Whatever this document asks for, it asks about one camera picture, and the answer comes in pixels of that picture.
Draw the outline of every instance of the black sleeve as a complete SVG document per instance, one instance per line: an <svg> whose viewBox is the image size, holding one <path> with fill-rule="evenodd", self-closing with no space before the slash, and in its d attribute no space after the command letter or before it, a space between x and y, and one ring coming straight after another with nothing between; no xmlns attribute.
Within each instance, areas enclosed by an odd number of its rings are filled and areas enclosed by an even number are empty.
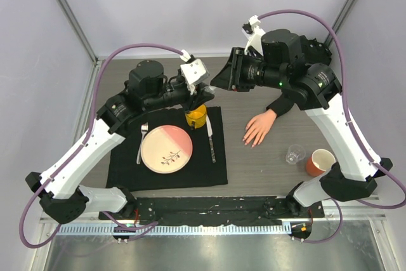
<svg viewBox="0 0 406 271"><path fill-rule="evenodd" d="M272 109L277 114L277 117L280 117L286 112L290 111L293 105L294 102L290 101L290 99L286 98L284 95L281 95L271 104L269 104L266 109Z"/></svg>

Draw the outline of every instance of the mannequin hand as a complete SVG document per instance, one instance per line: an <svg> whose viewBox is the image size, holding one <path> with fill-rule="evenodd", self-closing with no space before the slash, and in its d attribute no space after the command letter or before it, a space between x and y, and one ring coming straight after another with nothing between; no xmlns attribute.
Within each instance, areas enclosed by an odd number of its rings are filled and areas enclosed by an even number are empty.
<svg viewBox="0 0 406 271"><path fill-rule="evenodd" d="M254 138L255 140L252 147L261 144L276 118L277 114L271 109L253 117L248 122L246 135L242 139L242 141L246 142L245 145L248 145Z"/></svg>

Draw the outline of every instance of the yellow cup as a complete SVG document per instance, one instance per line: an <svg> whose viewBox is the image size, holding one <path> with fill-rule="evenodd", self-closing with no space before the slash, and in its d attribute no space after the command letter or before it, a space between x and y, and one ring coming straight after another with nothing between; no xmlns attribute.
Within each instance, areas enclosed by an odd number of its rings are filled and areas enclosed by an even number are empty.
<svg viewBox="0 0 406 271"><path fill-rule="evenodd" d="M207 109L203 104L186 114L186 121L192 129L200 128L206 123Z"/></svg>

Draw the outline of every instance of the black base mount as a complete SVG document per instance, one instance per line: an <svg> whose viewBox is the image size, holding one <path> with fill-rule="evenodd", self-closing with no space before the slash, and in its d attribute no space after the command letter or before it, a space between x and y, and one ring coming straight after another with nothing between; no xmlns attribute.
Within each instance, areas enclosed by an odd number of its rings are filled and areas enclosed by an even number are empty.
<svg viewBox="0 0 406 271"><path fill-rule="evenodd" d="M31 191L36 192L41 186L41 174L32 172L25 178L25 181ZM136 209L136 199L126 188L119 187L119 189L126 196L127 204L118 213L112 213L112 216L115 219L132 218ZM52 192L48 193L43 190L39 194L39 203L44 212L61 225L81 216L86 209L86 203L89 201L89 198L82 194L79 187L68 199L54 199L53 196Z"/></svg>

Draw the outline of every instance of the glass cup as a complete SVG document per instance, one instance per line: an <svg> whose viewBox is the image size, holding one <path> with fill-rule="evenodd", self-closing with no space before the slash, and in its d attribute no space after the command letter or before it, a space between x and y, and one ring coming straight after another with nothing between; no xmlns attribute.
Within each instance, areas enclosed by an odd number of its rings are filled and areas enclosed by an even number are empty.
<svg viewBox="0 0 406 271"><path fill-rule="evenodd" d="M207 109L203 104L186 114L186 122L192 129L200 128L206 123Z"/></svg>
<svg viewBox="0 0 406 271"><path fill-rule="evenodd" d="M298 163L300 160L303 160L306 157L305 149L298 145L294 144L289 147L286 154L286 162L293 165Z"/></svg>

